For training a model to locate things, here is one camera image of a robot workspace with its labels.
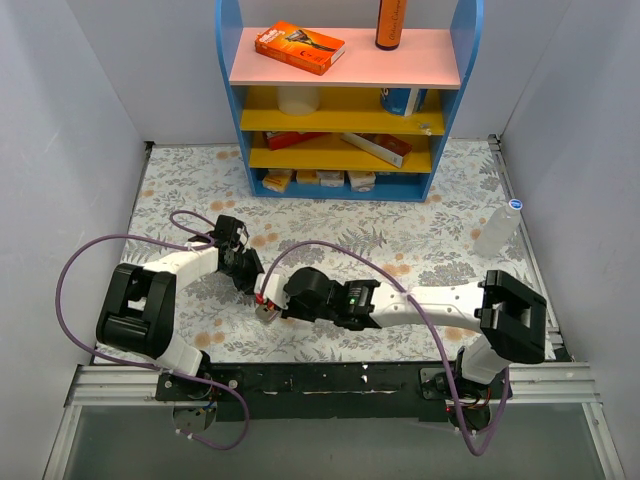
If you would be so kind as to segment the grey remote control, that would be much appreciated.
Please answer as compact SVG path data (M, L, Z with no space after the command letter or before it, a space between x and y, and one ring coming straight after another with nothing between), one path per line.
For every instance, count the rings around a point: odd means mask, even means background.
M271 324L281 312L282 309L272 302L258 304L255 309L257 319L264 324Z

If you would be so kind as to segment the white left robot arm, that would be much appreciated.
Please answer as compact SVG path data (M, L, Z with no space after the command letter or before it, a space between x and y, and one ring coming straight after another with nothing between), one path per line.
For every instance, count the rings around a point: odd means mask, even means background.
M184 250L144 265L118 265L97 323L97 340L180 372L180 390L193 400L205 398L213 377L201 367L204 353L175 332L176 294L205 276L222 273L239 292L252 295L264 269L248 239L242 221L221 215L211 231L192 237Z

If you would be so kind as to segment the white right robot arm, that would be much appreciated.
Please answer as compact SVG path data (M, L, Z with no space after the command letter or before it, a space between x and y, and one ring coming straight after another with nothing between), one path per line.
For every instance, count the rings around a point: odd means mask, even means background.
M509 365L545 360L546 299L502 270L489 270L477 284L419 286L407 293L389 283L356 280L343 284L308 267L283 286L283 315L328 320L352 330L424 324L475 332L452 373L464 397L481 393Z

